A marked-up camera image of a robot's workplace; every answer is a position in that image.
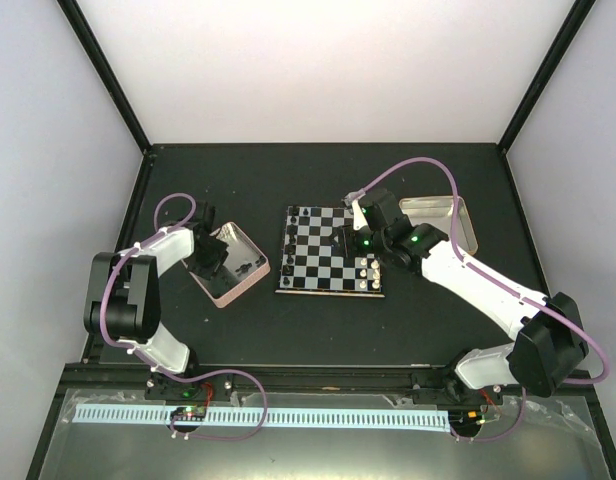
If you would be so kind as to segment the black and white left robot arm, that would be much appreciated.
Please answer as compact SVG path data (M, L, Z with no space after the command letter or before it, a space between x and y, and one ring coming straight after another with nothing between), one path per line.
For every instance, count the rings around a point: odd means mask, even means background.
M201 372L191 349L177 340L161 321L160 277L182 262L188 272L213 279L228 257L228 245L212 232L215 207L188 194L191 210L183 219L157 225L148 239L118 252L101 252L92 260L83 322L108 345L144 360L152 370L168 375L167 386L181 399L202 388Z

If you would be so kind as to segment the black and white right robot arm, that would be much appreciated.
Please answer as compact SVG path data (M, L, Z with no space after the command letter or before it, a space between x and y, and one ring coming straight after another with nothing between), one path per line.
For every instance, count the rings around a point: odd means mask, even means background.
M547 398L588 355L579 308L570 296L548 297L510 281L453 245L443 230L412 224L385 189L351 192L343 203L353 215L336 235L346 255L371 253L385 265L440 285L508 336L505 345L473 349L455 361L442 379L449 400L464 403L483 387L508 384Z

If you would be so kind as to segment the black chess piece in tin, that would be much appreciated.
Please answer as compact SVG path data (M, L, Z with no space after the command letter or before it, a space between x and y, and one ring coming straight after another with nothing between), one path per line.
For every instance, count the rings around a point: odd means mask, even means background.
M246 275L250 272L250 270L252 269L253 264L248 262L248 263L244 263L242 265L240 265L236 270L235 273L238 276L242 276L242 275Z

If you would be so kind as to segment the left circuit board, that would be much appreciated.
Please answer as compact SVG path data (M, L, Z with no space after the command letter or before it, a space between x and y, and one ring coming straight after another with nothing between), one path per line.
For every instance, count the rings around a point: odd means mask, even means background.
M180 406L170 414L170 422L202 422L207 413L204 406Z

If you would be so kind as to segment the circuit board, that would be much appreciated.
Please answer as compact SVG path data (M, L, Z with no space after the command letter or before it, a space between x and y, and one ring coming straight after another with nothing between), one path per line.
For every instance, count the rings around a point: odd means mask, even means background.
M204 406L180 406L170 414L170 422L202 422L207 413Z
M453 426L467 427L472 425L484 425L498 421L501 415L497 412L489 413L481 410L453 410L448 412L449 422Z

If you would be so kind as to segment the right circuit board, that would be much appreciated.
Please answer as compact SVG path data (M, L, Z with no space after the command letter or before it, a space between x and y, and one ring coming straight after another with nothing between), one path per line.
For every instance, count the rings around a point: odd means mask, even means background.
M453 426L467 427L472 425L484 425L498 421L501 415L497 412L489 413L481 410L453 410L448 412L449 422Z

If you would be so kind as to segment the pink metal tin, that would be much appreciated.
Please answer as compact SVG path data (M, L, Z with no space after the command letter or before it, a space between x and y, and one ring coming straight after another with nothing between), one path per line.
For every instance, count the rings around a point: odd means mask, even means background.
M183 260L194 281L224 308L270 271L268 258L235 222L210 232L194 225L194 250Z

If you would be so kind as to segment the gold metal tin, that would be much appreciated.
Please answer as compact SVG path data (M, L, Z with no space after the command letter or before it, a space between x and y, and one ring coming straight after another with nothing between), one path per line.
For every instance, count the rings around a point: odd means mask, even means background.
M409 216L413 226L428 223L450 234L453 213L451 195L402 198L399 207ZM474 255L478 250L472 221L462 197L458 200L457 243L470 255Z

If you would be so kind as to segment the black and white chessboard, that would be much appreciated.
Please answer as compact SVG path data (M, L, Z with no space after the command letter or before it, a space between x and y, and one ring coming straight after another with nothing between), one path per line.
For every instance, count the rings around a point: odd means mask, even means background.
M303 208L307 208L309 217L302 217ZM291 211L297 210L297 223L291 224ZM353 215L343 207L319 207L291 205L286 210L286 218L283 227L282 257L277 291L279 293L296 293L310 295L349 296L382 298L384 296L382 271L381 287L379 290L372 288L371 262L376 259L374 254L347 258L337 245L337 233L347 223L351 223ZM289 239L288 226L293 225L294 236ZM292 255L295 263L291 275L283 274L287 253L285 246L292 242L295 245ZM366 258L368 266L358 268L356 260ZM367 270L368 289L366 292L357 290L358 272ZM281 281L284 277L290 277L292 286L284 288Z

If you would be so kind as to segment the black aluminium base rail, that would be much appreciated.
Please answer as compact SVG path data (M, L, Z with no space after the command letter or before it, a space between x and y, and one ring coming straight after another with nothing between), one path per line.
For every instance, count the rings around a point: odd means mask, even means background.
M419 404L438 406L477 406L492 401L502 403L504 393L515 394L516 386L500 383L470 390L450 378L444 367L247 367L265 392L305 394L378 394L404 396ZM205 390L216 401L226 401L233 393L258 391L254 382L235 373L184 384L152 373L139 365L68 364L60 377L58 390L78 389L142 390L152 400L173 403L200 401Z

